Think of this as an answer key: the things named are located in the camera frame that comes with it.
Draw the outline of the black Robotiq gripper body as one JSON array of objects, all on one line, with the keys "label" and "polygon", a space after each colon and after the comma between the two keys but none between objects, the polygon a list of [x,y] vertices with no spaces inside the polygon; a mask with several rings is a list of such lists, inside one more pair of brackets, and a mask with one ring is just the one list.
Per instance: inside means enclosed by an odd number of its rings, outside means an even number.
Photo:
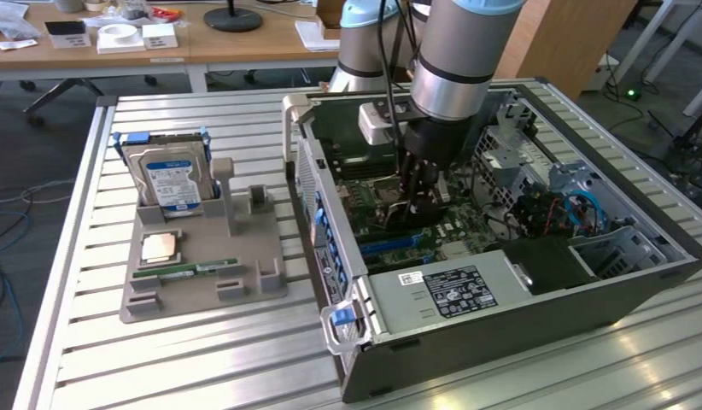
[{"label": "black Robotiq gripper body", "polygon": [[412,120],[403,137],[403,148],[412,160],[448,169],[464,146],[471,123],[471,119],[444,121],[434,117]]}]

